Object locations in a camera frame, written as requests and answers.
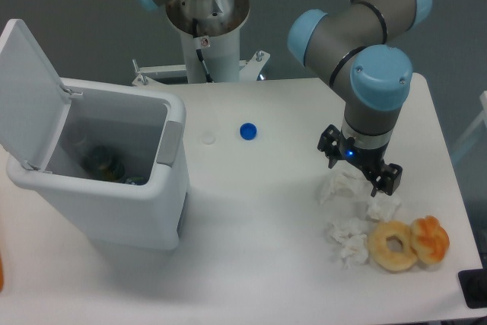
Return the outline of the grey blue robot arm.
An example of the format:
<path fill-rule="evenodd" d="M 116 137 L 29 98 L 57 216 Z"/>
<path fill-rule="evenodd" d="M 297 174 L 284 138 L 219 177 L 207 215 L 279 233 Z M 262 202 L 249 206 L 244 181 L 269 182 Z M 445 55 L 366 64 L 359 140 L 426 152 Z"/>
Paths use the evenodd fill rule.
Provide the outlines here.
<path fill-rule="evenodd" d="M 164 8 L 179 31 L 192 83 L 239 81 L 240 27 L 249 0 L 139 0 Z M 384 154 L 409 95 L 412 63 L 394 37 L 427 18 L 432 0 L 349 0 L 338 15 L 312 9 L 292 24 L 291 54 L 345 101 L 343 123 L 322 133 L 318 149 L 329 164 L 347 161 L 372 184 L 374 193 L 393 194 L 402 168 Z"/>

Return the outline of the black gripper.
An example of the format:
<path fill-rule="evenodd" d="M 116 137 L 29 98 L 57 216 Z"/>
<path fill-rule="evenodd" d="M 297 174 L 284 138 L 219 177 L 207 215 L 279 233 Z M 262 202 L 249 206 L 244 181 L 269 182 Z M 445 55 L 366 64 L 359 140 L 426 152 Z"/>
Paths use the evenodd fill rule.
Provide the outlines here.
<path fill-rule="evenodd" d="M 322 132 L 317 149 L 328 158 L 328 168 L 333 168 L 342 156 L 358 168 L 373 184 L 371 197 L 377 193 L 392 196 L 400 185 L 403 168 L 384 163 L 388 144 L 389 133 L 364 135 L 354 129 L 339 131 L 331 124 Z"/>

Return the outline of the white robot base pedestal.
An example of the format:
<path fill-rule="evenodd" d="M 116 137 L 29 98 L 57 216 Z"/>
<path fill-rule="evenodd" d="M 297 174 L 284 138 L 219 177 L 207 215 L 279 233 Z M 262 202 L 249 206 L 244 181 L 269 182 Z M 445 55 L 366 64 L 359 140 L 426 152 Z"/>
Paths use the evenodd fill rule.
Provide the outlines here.
<path fill-rule="evenodd" d="M 249 0 L 173 0 L 166 13 L 180 35 L 190 84 L 240 79 L 240 29 Z"/>

